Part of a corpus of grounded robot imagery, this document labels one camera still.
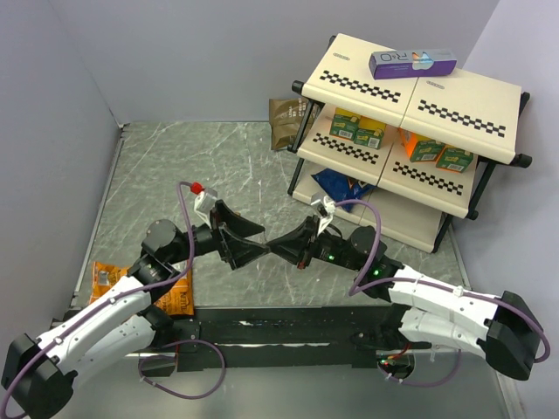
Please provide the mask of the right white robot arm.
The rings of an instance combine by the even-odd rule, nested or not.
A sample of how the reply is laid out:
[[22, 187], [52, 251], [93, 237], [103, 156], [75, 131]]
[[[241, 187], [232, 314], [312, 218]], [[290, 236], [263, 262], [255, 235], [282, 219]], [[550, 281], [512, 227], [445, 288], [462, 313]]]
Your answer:
[[397, 311], [381, 328], [390, 347], [405, 342], [452, 347], [478, 355], [517, 381], [527, 380], [534, 364], [550, 356], [542, 325], [520, 295], [505, 291], [495, 296], [430, 278], [387, 257], [371, 226], [342, 238], [320, 230], [318, 217], [312, 216], [268, 246], [300, 269], [318, 259], [356, 271], [349, 294], [382, 299]]

